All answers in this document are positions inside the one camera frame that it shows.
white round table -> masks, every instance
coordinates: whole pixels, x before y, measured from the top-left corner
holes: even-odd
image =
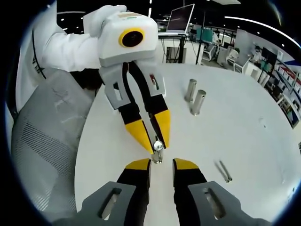
[[[251,77],[199,65],[159,65],[171,110],[170,147],[162,164],[152,163],[150,203],[144,225],[174,226],[172,159],[197,164],[207,181],[216,181],[241,202],[253,218],[273,220],[298,185],[301,157],[293,130],[276,102]],[[200,115],[184,101],[189,79],[207,92]],[[149,119],[132,76],[128,82],[144,122]],[[84,126],[75,168],[77,210],[108,181],[117,181],[124,167],[150,155],[126,131],[102,86]],[[226,183],[214,165],[222,160],[233,180]]]

white sleeve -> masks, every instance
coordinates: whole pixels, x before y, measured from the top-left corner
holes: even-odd
[[[34,46],[41,67],[68,72],[100,67],[97,38],[89,34],[66,34],[56,23],[56,2],[36,21]]]

hand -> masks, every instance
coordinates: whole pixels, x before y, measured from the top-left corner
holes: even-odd
[[[105,21],[105,19],[117,12],[126,12],[127,7],[124,5],[116,5],[116,6],[111,6],[111,5],[107,5],[107,6],[103,6],[100,9],[98,9],[93,18],[92,21],[90,23],[90,36],[91,37],[99,37],[101,34],[101,31],[103,29],[103,23]]]

computer monitor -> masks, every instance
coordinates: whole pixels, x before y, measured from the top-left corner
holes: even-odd
[[[277,55],[269,51],[267,48],[262,48],[261,56],[266,58],[266,62],[270,63],[273,67],[275,66]]]
[[[191,4],[171,11],[166,32],[186,33],[193,9],[194,4]]]

white chair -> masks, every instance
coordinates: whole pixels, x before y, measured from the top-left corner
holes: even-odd
[[[238,56],[239,56],[239,53],[235,49],[232,49],[230,51],[229,55],[226,57],[227,64],[234,65]]]
[[[12,131],[11,156],[33,205],[50,222],[76,213],[77,148],[92,99],[70,73],[42,81]]]
[[[207,61],[211,61],[214,54],[215,54],[215,51],[216,51],[216,45],[209,44],[208,48],[204,49],[204,51],[203,51],[202,59],[207,60]]]
[[[249,60],[250,60],[249,56],[239,55],[238,59],[235,61],[234,65],[233,65],[233,70],[235,72],[244,74]]]

